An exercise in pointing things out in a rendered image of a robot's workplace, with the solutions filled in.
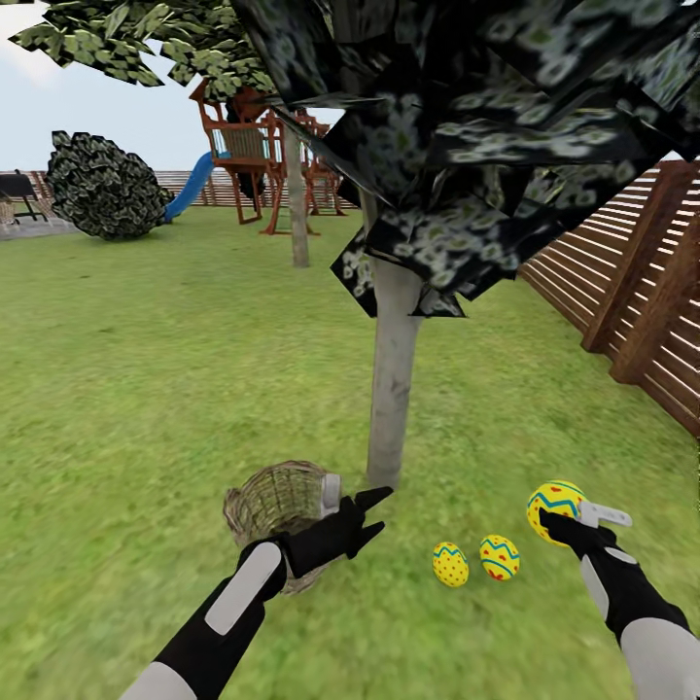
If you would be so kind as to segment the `wicker basket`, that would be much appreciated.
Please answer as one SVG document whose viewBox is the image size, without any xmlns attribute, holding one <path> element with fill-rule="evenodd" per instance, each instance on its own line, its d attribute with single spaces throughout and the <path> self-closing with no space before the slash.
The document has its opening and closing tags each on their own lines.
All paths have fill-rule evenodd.
<svg viewBox="0 0 700 700">
<path fill-rule="evenodd" d="M 240 512 L 245 511 L 246 507 L 254 500 L 253 497 L 247 495 L 247 492 L 251 492 L 259 486 L 260 478 L 263 479 L 267 475 L 273 475 L 280 471 L 284 471 L 287 475 L 292 474 L 292 472 L 298 472 L 301 475 L 309 473 L 319 483 L 321 483 L 322 478 L 325 478 L 328 474 L 326 469 L 318 466 L 318 464 L 308 462 L 308 460 L 287 460 L 287 462 L 270 465 L 258 470 L 250 477 L 250 480 L 245 482 L 243 487 L 238 490 L 233 487 L 228 489 L 225 493 L 223 514 L 227 519 L 227 526 L 234 534 L 234 543 L 244 551 L 247 550 L 248 546 L 250 547 L 254 543 L 254 521 L 257 518 L 257 514 L 251 511 L 244 522 L 243 517 L 240 515 Z M 300 499 L 306 507 L 316 502 L 314 496 L 307 491 L 301 492 Z M 313 514 L 305 514 L 300 521 L 303 525 L 309 525 L 319 522 L 320 518 L 319 516 L 315 517 Z M 318 567 L 303 577 L 296 578 L 288 563 L 285 588 L 282 589 L 280 593 L 283 596 L 292 596 L 293 594 L 308 590 L 308 588 L 322 576 L 325 568 L 326 565 L 323 565 L 321 568 Z"/>
</svg>

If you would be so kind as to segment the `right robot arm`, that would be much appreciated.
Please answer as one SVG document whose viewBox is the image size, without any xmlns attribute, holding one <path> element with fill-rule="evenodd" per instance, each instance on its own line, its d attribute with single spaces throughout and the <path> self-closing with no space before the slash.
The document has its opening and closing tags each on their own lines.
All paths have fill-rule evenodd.
<svg viewBox="0 0 700 700">
<path fill-rule="evenodd" d="M 640 563 L 615 544 L 598 521 L 633 524 L 622 510 L 577 504 L 575 519 L 540 507 L 541 525 L 581 561 L 581 575 L 602 618 L 615 633 L 639 700 L 700 700 L 700 639 L 682 609 L 647 581 Z"/>
</svg>

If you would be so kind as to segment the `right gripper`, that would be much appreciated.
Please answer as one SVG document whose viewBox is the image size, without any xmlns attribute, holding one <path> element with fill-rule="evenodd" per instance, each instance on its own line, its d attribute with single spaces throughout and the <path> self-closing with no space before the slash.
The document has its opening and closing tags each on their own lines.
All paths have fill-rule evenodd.
<svg viewBox="0 0 700 700">
<path fill-rule="evenodd" d="M 560 513 L 549 513 L 543 509 L 543 507 L 540 507 L 539 514 L 541 517 L 541 525 L 547 527 L 549 530 L 548 535 L 554 541 L 566 543 L 573 551 L 576 551 L 576 544 L 578 544 L 583 537 L 587 537 L 587 535 L 601 537 L 603 541 L 609 541 L 609 543 L 614 544 L 616 548 L 619 548 L 619 545 L 615 544 L 615 532 L 612 532 L 610 528 L 606 528 L 605 526 L 590 528 L 590 526 L 584 526 L 584 524 L 575 521 L 572 517 L 567 517 Z"/>
</svg>

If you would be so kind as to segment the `easter egg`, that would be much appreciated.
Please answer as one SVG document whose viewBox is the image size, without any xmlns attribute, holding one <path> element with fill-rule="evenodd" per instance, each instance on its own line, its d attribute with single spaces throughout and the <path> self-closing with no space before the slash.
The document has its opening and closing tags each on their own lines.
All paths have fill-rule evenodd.
<svg viewBox="0 0 700 700">
<path fill-rule="evenodd" d="M 442 542 L 433 555 L 433 566 L 439 579 L 448 586 L 463 586 L 469 577 L 469 565 L 463 551 L 454 543 Z"/>
<path fill-rule="evenodd" d="M 480 554 L 483 567 L 493 579 L 513 578 L 519 570 L 519 552 L 513 542 L 505 537 L 485 537 L 480 545 Z"/>
<path fill-rule="evenodd" d="M 548 528 L 541 525 L 539 509 L 543 508 L 549 513 L 560 513 L 575 519 L 578 515 L 577 504 L 586 500 L 580 488 L 570 481 L 549 481 L 542 485 L 528 501 L 528 519 L 540 536 L 555 545 L 567 546 L 566 543 L 554 541 L 548 535 Z"/>
</svg>

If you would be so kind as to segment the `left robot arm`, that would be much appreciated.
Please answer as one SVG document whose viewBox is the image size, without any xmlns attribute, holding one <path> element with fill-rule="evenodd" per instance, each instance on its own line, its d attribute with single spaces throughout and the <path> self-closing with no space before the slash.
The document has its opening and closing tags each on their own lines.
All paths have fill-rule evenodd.
<svg viewBox="0 0 700 700">
<path fill-rule="evenodd" d="M 318 492 L 320 521 L 283 528 L 253 544 L 233 577 L 225 578 L 120 700 L 218 700 L 264 621 L 264 603 L 285 588 L 287 564 L 296 578 L 345 553 L 353 559 L 386 523 L 363 528 L 366 511 L 394 489 L 340 496 L 340 475 L 328 473 Z"/>
</svg>

